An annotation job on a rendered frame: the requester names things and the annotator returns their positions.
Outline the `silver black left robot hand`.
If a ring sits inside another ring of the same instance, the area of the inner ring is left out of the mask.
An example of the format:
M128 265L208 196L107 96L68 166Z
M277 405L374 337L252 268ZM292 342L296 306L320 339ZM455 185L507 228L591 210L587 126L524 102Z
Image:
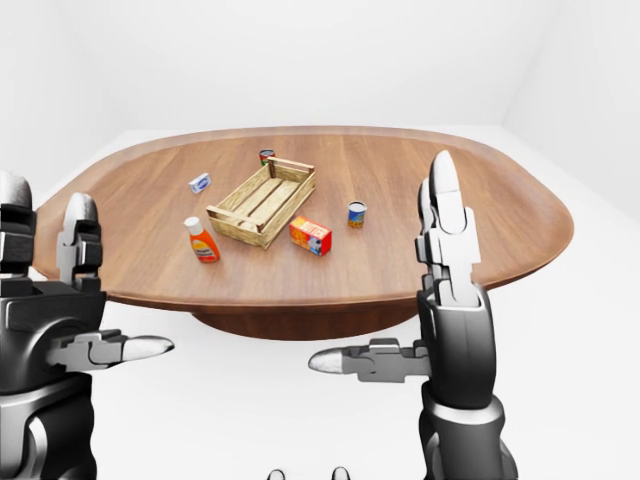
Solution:
M172 341L101 327L107 296L97 207L71 196L58 235L56 280L29 276L37 214L29 183L0 170L0 395L26 393L74 372L162 355Z

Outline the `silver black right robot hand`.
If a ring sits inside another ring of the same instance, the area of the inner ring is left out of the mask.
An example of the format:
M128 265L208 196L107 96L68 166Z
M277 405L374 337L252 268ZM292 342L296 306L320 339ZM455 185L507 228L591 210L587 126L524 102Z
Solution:
M418 210L416 256L428 267L416 296L420 339L410 347L372 339L364 346L332 348L314 354L308 365L322 373L354 374L362 382L401 383L409 375L426 375L440 403L483 408L496 375L493 323L486 292L471 279L480 260L475 217L463 204L448 151L435 156L420 186Z

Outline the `orange red butter box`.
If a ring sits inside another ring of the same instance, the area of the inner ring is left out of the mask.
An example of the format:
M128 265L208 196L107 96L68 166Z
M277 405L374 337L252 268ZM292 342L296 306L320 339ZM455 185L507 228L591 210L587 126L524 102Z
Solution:
M289 233L294 244L315 255L324 256L331 249L332 231L306 217L298 216L292 220L289 223Z

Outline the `wooden slat tray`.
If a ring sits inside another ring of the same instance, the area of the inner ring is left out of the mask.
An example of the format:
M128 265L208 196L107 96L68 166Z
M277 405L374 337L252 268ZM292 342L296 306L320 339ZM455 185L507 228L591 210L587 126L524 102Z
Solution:
M315 187L314 166L269 157L256 173L206 211L216 232L266 249Z

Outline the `orange bottle with white cap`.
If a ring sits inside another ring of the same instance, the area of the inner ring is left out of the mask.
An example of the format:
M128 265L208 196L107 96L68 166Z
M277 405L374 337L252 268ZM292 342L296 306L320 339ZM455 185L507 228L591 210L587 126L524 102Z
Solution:
M188 217L184 222L189 235L191 247L202 263L214 263L220 259L220 252L213 237L203 227L198 217Z

